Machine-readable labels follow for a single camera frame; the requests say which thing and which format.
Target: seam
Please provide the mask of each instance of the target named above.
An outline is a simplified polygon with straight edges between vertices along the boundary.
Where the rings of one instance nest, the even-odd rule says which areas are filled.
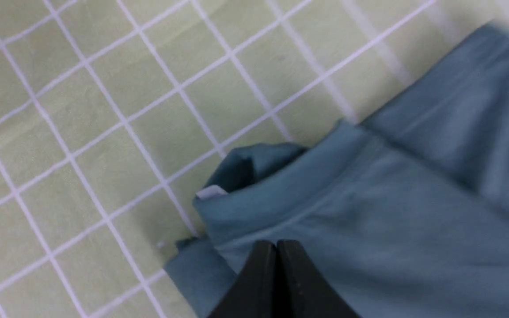
[[[248,242],[253,237],[258,237],[261,234],[265,235],[265,233],[275,232],[281,227],[285,227],[305,219],[311,214],[311,212],[315,211],[315,208],[327,203],[331,195],[337,195],[338,193],[336,193],[334,190],[341,185],[346,185],[346,182],[352,183],[350,189],[353,191],[355,188],[354,181],[358,181],[360,179],[361,175],[363,175],[363,173],[366,171],[366,169],[363,169],[363,167],[365,167],[374,157],[376,157],[381,145],[383,145],[383,143],[379,139],[372,137],[372,139],[368,141],[366,145],[360,148],[360,154],[353,160],[349,161],[346,168],[335,179],[333,179],[327,187],[321,191],[318,191],[313,196],[307,198],[292,208],[292,210],[300,210],[299,213],[289,218],[279,220],[273,226],[251,231],[238,238],[229,240],[224,244],[214,243],[217,251],[221,254],[224,254],[225,249],[234,248],[240,244]]]

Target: light green surface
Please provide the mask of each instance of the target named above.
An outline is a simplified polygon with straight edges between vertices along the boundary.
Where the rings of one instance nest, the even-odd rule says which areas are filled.
[[[162,266],[227,151],[311,146],[491,19],[509,1],[0,0],[0,316],[193,316]]]

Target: white label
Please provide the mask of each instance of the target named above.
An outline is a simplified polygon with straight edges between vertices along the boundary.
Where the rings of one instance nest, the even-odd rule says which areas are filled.
[[[227,191],[221,189],[218,185],[210,185],[205,189],[202,189],[196,193],[196,197],[200,200],[209,199],[210,197],[220,197],[228,194]]]

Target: grid pattern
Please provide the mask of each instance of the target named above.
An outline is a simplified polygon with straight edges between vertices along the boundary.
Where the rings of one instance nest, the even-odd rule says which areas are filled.
[[[0,316],[192,316],[162,266],[230,148],[312,145],[490,19],[509,1],[0,0]]]

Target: teal garment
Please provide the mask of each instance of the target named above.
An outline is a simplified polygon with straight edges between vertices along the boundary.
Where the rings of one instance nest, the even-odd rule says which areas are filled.
[[[210,179],[230,192],[195,203],[212,270],[298,239],[364,317],[509,317],[509,36],[477,30],[362,127],[294,148],[232,151]],[[168,274],[201,267],[186,259]],[[195,310],[217,304],[174,281]]]
[[[165,269],[174,284],[184,290],[186,300],[196,315],[207,317],[225,296],[236,274],[206,238],[179,242],[178,250],[178,257]],[[191,264],[194,264],[193,270],[180,270],[188,269]]]

